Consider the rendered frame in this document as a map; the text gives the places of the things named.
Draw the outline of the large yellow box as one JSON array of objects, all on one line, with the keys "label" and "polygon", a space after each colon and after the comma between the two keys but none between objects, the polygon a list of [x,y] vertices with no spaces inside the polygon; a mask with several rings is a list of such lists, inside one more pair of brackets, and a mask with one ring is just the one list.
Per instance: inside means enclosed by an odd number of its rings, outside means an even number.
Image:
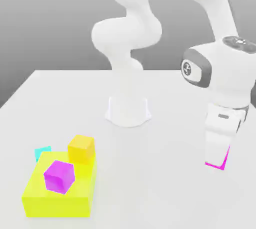
[{"label": "large yellow box", "polygon": [[54,161],[68,163],[66,151],[45,151],[41,154],[22,194],[27,217],[89,217],[91,214],[97,160],[94,155],[87,164],[74,164],[75,181],[66,194],[47,190],[44,172]]}]

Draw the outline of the small purple cube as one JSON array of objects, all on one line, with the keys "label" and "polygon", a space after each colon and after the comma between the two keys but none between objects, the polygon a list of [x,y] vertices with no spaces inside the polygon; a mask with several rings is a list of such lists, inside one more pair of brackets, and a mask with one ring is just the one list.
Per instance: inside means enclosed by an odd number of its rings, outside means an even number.
[{"label": "small purple cube", "polygon": [[75,182],[74,165],[54,160],[43,176],[47,190],[65,195]]}]

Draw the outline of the small magenta cube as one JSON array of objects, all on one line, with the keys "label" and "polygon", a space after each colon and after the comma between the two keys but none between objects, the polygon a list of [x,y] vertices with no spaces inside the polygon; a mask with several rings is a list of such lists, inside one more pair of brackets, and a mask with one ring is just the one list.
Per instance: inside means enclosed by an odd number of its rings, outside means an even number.
[{"label": "small magenta cube", "polygon": [[224,160],[223,160],[223,162],[222,162],[222,164],[220,166],[217,166],[217,165],[214,165],[214,164],[211,164],[211,163],[208,163],[208,162],[205,162],[204,164],[206,166],[209,166],[209,167],[212,167],[212,168],[224,171],[225,170],[225,166],[226,166],[226,162],[228,160],[229,151],[230,151],[230,147],[228,147],[226,155],[224,157]]}]

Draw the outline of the small cyan cube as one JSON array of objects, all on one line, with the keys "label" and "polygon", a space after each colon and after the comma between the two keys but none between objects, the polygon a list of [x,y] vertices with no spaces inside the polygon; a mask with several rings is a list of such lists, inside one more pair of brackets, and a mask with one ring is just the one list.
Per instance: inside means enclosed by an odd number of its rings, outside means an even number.
[{"label": "small cyan cube", "polygon": [[34,155],[35,155],[36,162],[38,162],[38,160],[40,159],[40,156],[41,156],[42,152],[51,152],[51,151],[52,151],[51,146],[36,148],[34,150]]}]

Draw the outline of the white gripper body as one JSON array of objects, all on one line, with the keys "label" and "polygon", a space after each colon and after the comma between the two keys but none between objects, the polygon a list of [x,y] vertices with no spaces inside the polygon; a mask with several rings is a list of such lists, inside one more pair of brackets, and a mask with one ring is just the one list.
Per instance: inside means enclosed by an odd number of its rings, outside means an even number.
[{"label": "white gripper body", "polygon": [[209,103],[205,128],[225,135],[235,135],[248,115],[248,107],[231,108]]}]

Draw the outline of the small orange cube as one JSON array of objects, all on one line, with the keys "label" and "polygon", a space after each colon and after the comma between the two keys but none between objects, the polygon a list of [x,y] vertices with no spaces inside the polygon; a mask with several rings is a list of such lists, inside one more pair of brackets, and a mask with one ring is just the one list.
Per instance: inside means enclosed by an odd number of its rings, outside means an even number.
[{"label": "small orange cube", "polygon": [[76,135],[67,146],[68,159],[73,164],[88,164],[95,155],[93,137]]}]

